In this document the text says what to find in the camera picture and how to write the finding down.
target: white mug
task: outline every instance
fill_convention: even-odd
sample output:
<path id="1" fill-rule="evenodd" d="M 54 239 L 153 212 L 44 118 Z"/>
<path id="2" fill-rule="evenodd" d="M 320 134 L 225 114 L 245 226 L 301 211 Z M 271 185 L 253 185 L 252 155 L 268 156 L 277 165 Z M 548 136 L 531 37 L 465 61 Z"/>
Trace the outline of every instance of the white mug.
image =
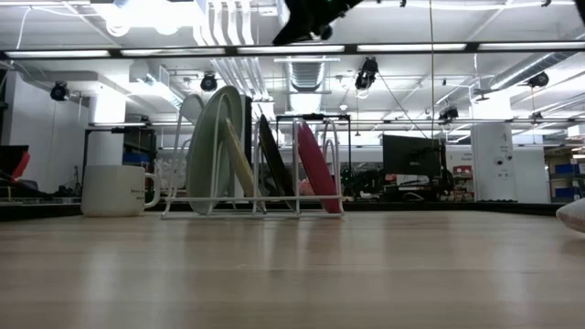
<path id="1" fill-rule="evenodd" d="M 154 182 L 154 199 L 144 203 L 144 179 Z M 87 217 L 138 216 L 161 198 L 161 181 L 144 168 L 129 165 L 88 165 L 83 179 L 81 212 Z"/>

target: dish rack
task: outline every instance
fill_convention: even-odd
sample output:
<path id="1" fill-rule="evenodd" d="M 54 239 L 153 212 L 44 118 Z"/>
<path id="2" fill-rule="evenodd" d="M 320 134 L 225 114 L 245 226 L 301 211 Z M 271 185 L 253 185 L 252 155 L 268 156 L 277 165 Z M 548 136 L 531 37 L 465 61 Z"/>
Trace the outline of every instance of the dish rack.
<path id="1" fill-rule="evenodd" d="M 212 157 L 212 188 L 210 197 L 177 197 L 178 191 L 178 183 L 176 182 L 176 164 L 180 165 L 180 161 L 178 161 L 179 157 L 184 156 L 185 149 L 188 143 L 191 140 L 186 140 L 183 142 L 180 150 L 178 148 L 179 142 L 179 133 L 181 129 L 181 121 L 182 121 L 182 114 L 179 113 L 178 126 L 176 130 L 175 136 L 175 147 L 173 150 L 173 160 L 171 164 L 171 177 L 170 177 L 170 188 L 169 188 L 169 196 L 165 198 L 166 208 L 163 214 L 161 215 L 161 219 L 209 219 L 209 218 L 255 218 L 255 219 L 285 219 L 285 218 L 341 218 L 345 211 L 343 209 L 343 195 L 341 192 L 341 173 L 340 173 L 340 161 L 339 161 L 339 142 L 337 138 L 337 127 L 335 126 L 335 122 L 327 119 L 324 121 L 325 128 L 324 134 L 322 139 L 322 154 L 326 159 L 327 151 L 331 148 L 332 152 L 332 160 L 333 160 L 333 167 L 335 169 L 335 189 L 336 195 L 334 196 L 301 196 L 300 195 L 300 188 L 299 188 L 299 166 L 301 162 L 299 161 L 299 147 L 298 147 L 298 120 L 293 120 L 292 125 L 292 180 L 293 180 L 293 189 L 295 196 L 258 196 L 258 181 L 259 181 L 259 167 L 261 165 L 261 144 L 260 144 L 260 121 L 256 122 L 254 128 L 254 134 L 252 136 L 252 141 L 254 147 L 253 153 L 253 161 L 252 161 L 252 171 L 253 171 L 253 185 L 254 185 L 254 196 L 252 197 L 214 197 L 217 194 L 217 185 L 218 185 L 218 169 L 219 169 L 219 152 L 218 152 L 218 116 L 216 118 L 216 125 L 215 125 L 215 132 L 214 132 L 214 154 Z M 326 139 L 327 132 L 329 127 L 331 127 L 334 133 L 334 139 Z M 341 210 L 338 214 L 329 214 L 326 213 L 324 210 L 322 211 L 302 211 L 301 210 L 301 201 L 305 200 L 329 200 L 334 199 L 338 200 L 339 208 Z M 231 211 L 231 210 L 216 210 L 215 208 L 211 208 L 209 212 L 205 215 L 201 215 L 196 213 L 177 213 L 171 211 L 171 206 L 174 202 L 192 202 L 192 201 L 207 201 L 207 202 L 228 202 L 233 203 L 234 208 L 237 202 L 248 201 L 252 202 L 252 209 L 251 210 L 239 210 L 239 211 Z M 285 211 L 270 211 L 267 209 L 266 213 L 262 212 L 258 207 L 258 202 L 270 202 L 270 201 L 293 201 L 296 205 L 295 210 L 285 210 Z"/>

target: wooden table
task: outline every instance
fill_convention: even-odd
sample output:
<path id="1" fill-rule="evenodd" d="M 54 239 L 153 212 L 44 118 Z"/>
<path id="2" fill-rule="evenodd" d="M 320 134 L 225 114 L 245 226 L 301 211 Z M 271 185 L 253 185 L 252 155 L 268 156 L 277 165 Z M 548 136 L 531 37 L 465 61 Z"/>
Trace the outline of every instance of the wooden table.
<path id="1" fill-rule="evenodd" d="M 585 236 L 554 218 L 0 223 L 0 327 L 585 327 Z"/>

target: pink plate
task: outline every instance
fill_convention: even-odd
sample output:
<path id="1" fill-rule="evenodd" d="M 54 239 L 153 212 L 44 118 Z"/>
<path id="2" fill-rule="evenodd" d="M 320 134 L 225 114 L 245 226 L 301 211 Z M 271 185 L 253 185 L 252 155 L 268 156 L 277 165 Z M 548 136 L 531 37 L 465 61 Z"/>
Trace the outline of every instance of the pink plate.
<path id="1" fill-rule="evenodd" d="M 303 161 L 304 171 L 317 196 L 334 196 L 337 194 L 334 180 L 331 178 L 327 162 L 314 139 L 313 131 L 306 122 L 299 123 L 299 155 Z M 321 200 L 323 209 L 330 214 L 341 213 L 339 200 Z"/>

